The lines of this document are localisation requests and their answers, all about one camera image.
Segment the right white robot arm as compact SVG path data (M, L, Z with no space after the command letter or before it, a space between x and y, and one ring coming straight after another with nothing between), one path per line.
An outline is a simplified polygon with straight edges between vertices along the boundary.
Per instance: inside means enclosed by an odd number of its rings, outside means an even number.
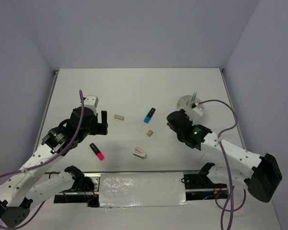
M226 157L231 169L232 184L248 190L257 200L268 203L282 180L276 158L244 150L200 124L193 124L183 110L167 116L168 126L180 142L212 157Z

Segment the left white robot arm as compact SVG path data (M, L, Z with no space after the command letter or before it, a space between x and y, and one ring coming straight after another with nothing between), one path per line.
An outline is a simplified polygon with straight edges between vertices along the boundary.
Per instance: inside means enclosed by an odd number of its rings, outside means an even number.
M17 230L27 223L30 211L41 207L56 193L65 190L93 191L94 182L75 166L39 183L39 179L70 150L76 148L88 135L108 133L108 114L101 112L101 122L95 108L78 107L71 117L52 128L42 139L29 160L17 171L9 172L10 178L0 185L0 219L5 230Z

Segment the small yellow eraser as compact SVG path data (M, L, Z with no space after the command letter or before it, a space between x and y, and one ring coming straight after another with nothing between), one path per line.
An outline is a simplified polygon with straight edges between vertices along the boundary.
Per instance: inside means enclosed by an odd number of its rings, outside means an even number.
M146 135L149 136L149 137L150 137L152 134L153 134L153 131L152 131L152 130L149 130L149 131L146 133Z

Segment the silver green pen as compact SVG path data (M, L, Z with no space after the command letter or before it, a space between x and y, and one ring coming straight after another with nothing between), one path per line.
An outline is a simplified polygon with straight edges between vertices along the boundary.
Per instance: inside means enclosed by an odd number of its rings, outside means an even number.
M189 103L190 106L192 106L195 103L196 95L197 95L197 91L194 91L190 99L190 103Z

